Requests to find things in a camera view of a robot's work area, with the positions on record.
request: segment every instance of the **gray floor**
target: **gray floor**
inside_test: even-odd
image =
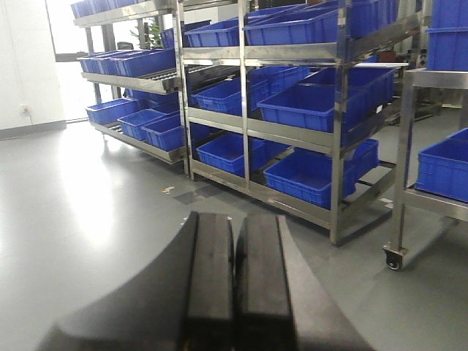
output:
[[[416,147],[454,131],[456,116],[419,122]],[[380,133],[396,157],[397,127]],[[207,181],[188,181],[88,124],[0,141],[0,350],[31,350],[51,323],[110,292],[158,255],[191,211],[225,212],[238,231],[247,213],[274,211]],[[410,211],[403,272],[385,267],[386,222],[346,246],[290,217],[311,269],[377,349],[467,350],[467,226]]]

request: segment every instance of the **stainless steel shelving rack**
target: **stainless steel shelving rack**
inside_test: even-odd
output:
[[[412,184],[408,184],[412,133],[415,123],[416,91],[419,88],[464,90],[459,127],[460,129],[468,127],[468,72],[428,71],[426,69],[414,69],[406,72],[396,166],[393,232],[390,242],[383,247],[387,255],[387,266],[394,271],[403,268],[403,259],[408,253],[408,250],[403,247],[404,215],[407,206],[468,222],[468,204],[422,192],[415,189]]]
[[[219,6],[223,4],[234,4],[236,1],[233,0],[186,0],[184,1],[185,11],[199,10],[213,6]],[[95,15],[89,15],[83,18],[75,19],[75,25],[86,29],[86,36],[88,40],[88,51],[89,53],[94,52],[93,38],[91,35],[92,26],[101,26],[103,31],[103,37],[105,41],[105,50],[115,50],[116,43],[113,36],[113,23],[122,22],[127,20],[141,20],[143,18],[156,17],[160,15],[173,14],[173,18],[177,19],[179,16],[176,14],[178,9],[177,0],[149,0],[139,4],[122,7],[107,12],[97,13]],[[177,22],[175,27],[175,50],[177,56],[180,54],[181,41],[181,30],[183,28],[182,23]],[[219,75],[229,74],[229,67],[207,67],[201,65],[198,67],[187,67],[184,69],[180,65],[181,60],[178,57],[177,67],[164,72],[156,72],[152,75],[139,77],[139,78],[127,78],[115,75],[98,75],[93,73],[83,73],[83,77],[95,83],[97,87],[97,101],[100,102],[100,94],[98,84],[107,84],[113,87],[113,96],[117,98],[119,93],[117,87],[132,88],[141,91],[147,91],[155,94],[171,94],[176,91],[180,91],[183,86],[186,74],[190,76],[191,83],[197,85],[198,83],[206,82],[211,79],[215,79]],[[180,92],[181,97],[181,111],[184,110],[183,98],[184,94]],[[181,114],[182,123],[185,124],[184,114]],[[118,139],[124,143],[127,143],[135,148],[139,148],[141,151],[147,154],[161,159],[162,161],[174,164],[186,160],[186,148],[180,148],[171,152],[163,151],[152,145],[136,140],[132,137],[128,137],[121,132],[121,128],[118,124],[113,123],[106,126],[91,123],[91,125],[104,135],[109,135]],[[188,172],[188,162],[186,161],[186,171]]]
[[[330,240],[339,245],[350,234],[347,230],[355,227],[350,223],[357,212],[373,203],[394,182],[394,165],[383,162],[381,165],[389,171],[375,184],[361,182],[368,189],[352,203],[343,199],[344,158],[349,151],[357,148],[365,139],[371,137],[385,126],[385,120],[394,113],[399,113],[399,104],[394,103],[377,115],[366,119],[359,128],[367,128],[366,138],[357,141],[350,147],[341,145],[341,121],[347,107],[347,76],[348,70],[368,57],[385,50],[391,45],[417,34],[420,31],[422,12],[399,19],[394,24],[357,40],[348,38],[350,32],[350,11],[347,6],[351,0],[339,0],[339,40],[338,42],[306,45],[278,45],[278,46],[246,46],[244,39],[244,25],[248,12],[248,1],[238,1],[239,36],[238,47],[227,48],[184,48],[179,56],[182,64],[189,65],[227,65],[240,67],[242,117],[225,113],[215,113],[189,107],[188,92],[184,86],[184,110],[186,125],[190,123],[205,124],[223,130],[241,133],[244,136],[245,178],[224,172],[217,168],[203,164],[194,159],[190,143],[189,128],[186,129],[188,138],[189,171],[191,177],[195,174],[209,178],[246,195],[280,208],[290,214],[299,216],[321,227],[330,230]],[[183,21],[180,15],[184,13],[185,1],[178,3],[178,21]],[[281,124],[269,123],[249,118],[247,99],[247,71],[251,67],[268,65],[305,65],[336,67],[336,112],[334,117],[334,133],[318,132],[310,129],[289,127]],[[287,145],[298,146],[313,151],[319,151],[333,156],[332,177],[332,206],[327,210],[295,197],[277,192],[262,184],[251,180],[249,172],[249,137],[260,137]],[[368,218],[363,226],[376,223],[378,219]]]

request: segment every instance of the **plastic storage bin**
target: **plastic storage bin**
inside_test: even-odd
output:
[[[214,84],[210,89],[194,94],[200,107],[205,110],[242,115],[241,79],[225,80]],[[250,87],[251,109],[258,108],[258,102],[268,97],[268,82],[262,80]]]
[[[313,9],[291,12],[245,27],[249,45],[285,45],[335,42],[338,10]]]
[[[288,12],[297,11],[297,10],[301,10],[305,8],[307,8],[306,4],[299,4],[299,5],[287,5],[287,6],[279,6],[279,7],[270,7],[268,9],[261,9],[261,10],[257,10],[257,11],[249,13],[249,22],[253,23],[255,21],[259,21],[267,17],[283,15]]]
[[[176,150],[184,146],[184,127],[181,126],[179,115],[163,118],[143,127],[146,140],[153,146],[165,151]],[[191,124],[191,137],[193,141],[201,140],[210,135],[210,128],[202,124]]]
[[[468,27],[468,1],[434,0],[431,28]]]
[[[338,2],[327,1],[314,8],[338,7]],[[353,0],[351,5],[351,37],[364,37],[378,31],[398,18],[398,0]]]
[[[173,115],[174,113],[179,113],[180,106],[178,102],[168,102],[167,104],[158,104],[157,106],[152,107],[153,110],[160,113],[166,113],[168,116]]]
[[[146,133],[141,127],[166,117],[166,114],[156,112],[155,110],[141,110],[132,115],[121,117],[118,121],[125,135],[137,140],[146,140]]]
[[[78,61],[80,62],[81,68],[84,72],[103,74],[97,60],[105,57],[112,57],[114,55],[120,55],[121,53],[122,51],[120,50],[97,53],[86,57],[80,57],[78,58]]]
[[[178,101],[178,93],[161,95],[161,94],[148,93],[146,91],[127,89],[127,94],[129,97],[133,97],[134,99],[147,99],[147,100],[154,101],[157,104],[166,104],[169,102]]]
[[[144,50],[118,50],[110,55],[99,56],[94,60],[102,75],[119,75],[118,61],[145,53]]]
[[[319,207],[331,206],[330,160],[313,153],[294,152],[264,172],[270,188]],[[353,167],[344,173],[344,197],[355,192]]]
[[[462,129],[460,132],[449,135],[448,139],[468,141],[468,128]]]
[[[364,90],[350,89],[347,112],[343,116],[345,132],[366,118],[369,104],[364,94]],[[302,85],[258,103],[265,121],[323,132],[333,131],[334,105],[333,86]]]
[[[86,0],[88,2],[91,13],[99,13],[110,10],[107,0]]]
[[[416,188],[468,202],[468,142],[448,139],[419,153]]]
[[[393,68],[352,68],[349,83],[353,88],[366,90],[370,108],[376,108],[392,100],[395,93],[393,78],[396,69]],[[302,84],[335,85],[334,68],[327,68],[303,80]]]
[[[265,142],[251,138],[252,169],[257,170],[266,165]],[[244,137],[228,133],[197,148],[200,159],[207,165],[244,177]]]
[[[275,156],[280,154],[289,148],[289,145],[276,143],[271,140],[265,140],[265,152],[268,159],[273,159]]]
[[[223,20],[186,32],[192,48],[239,46],[239,21],[237,18]]]
[[[86,1],[75,2],[70,6],[72,7],[75,18],[89,16],[92,13],[91,9],[89,8],[89,4]]]
[[[329,1],[294,13],[278,15],[245,28],[250,45],[335,42],[338,2]],[[359,38],[392,24],[398,17],[397,0],[354,0],[351,37]]]
[[[118,60],[118,73],[124,77],[141,77],[176,67],[173,49],[148,50]]]
[[[303,148],[295,148],[295,152],[302,152],[306,154],[312,154],[316,157],[326,158],[332,167],[332,159],[330,155],[322,154],[320,152],[305,150]],[[379,141],[374,139],[368,139],[356,148],[351,159],[345,161],[345,171],[349,172],[352,170],[352,177],[354,182],[361,179],[365,174],[370,172],[376,167],[379,167]]]
[[[431,71],[468,71],[468,27],[428,29]]]
[[[356,181],[370,170],[379,167],[379,141],[374,139],[366,140],[355,150],[351,163],[355,168]]]
[[[188,23],[185,25],[185,32],[188,31],[193,31],[195,29],[209,26],[211,23],[211,20],[203,20],[201,22],[195,22],[195,23]],[[173,49],[174,48],[174,29],[168,29],[166,31],[161,32],[161,41],[162,45],[164,46],[165,49]],[[190,48],[190,41],[187,35],[185,34],[184,37],[182,38],[182,44],[184,48]]]
[[[113,123],[120,117],[135,113],[138,110],[138,101],[132,99],[117,99],[86,108],[89,121],[97,124]]]
[[[270,95],[294,86],[310,74],[308,67],[269,66],[250,72],[252,81],[267,80]]]

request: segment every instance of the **tilted shelf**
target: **tilted shelf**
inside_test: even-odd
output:
[[[194,86],[199,86],[210,80],[233,74],[236,71],[237,69],[232,67],[198,66],[189,68],[189,76]],[[83,72],[82,76],[92,83],[120,86],[122,88],[147,91],[149,93],[161,95],[172,94],[181,87],[176,69],[169,69],[139,78],[122,77],[118,75],[99,75],[86,72]]]
[[[173,0],[150,0],[139,4],[120,7],[118,9],[100,12],[75,19],[75,25],[81,28],[102,26],[127,20],[138,20],[140,18],[149,18],[159,15],[168,15],[172,13]],[[235,0],[186,0],[184,7],[186,11],[206,9],[228,4],[236,4]]]
[[[376,31],[364,38],[351,41],[352,61],[363,61],[389,46],[395,45],[419,32],[422,12]],[[246,46],[245,63],[247,66],[302,64],[332,65],[336,63],[336,42],[299,45],[255,45]],[[184,48],[184,64],[225,64],[239,65],[239,47]]]
[[[179,148],[174,151],[164,151],[160,148],[155,148],[152,145],[149,145],[143,141],[134,139],[122,133],[121,126],[119,123],[108,124],[107,126],[102,126],[100,124],[95,124],[91,122],[91,125],[102,134],[109,135],[117,140],[120,140],[128,145],[134,146],[135,148],[140,149],[141,151],[147,153],[150,156],[156,157],[170,165],[173,165],[181,161],[185,154],[185,148]]]

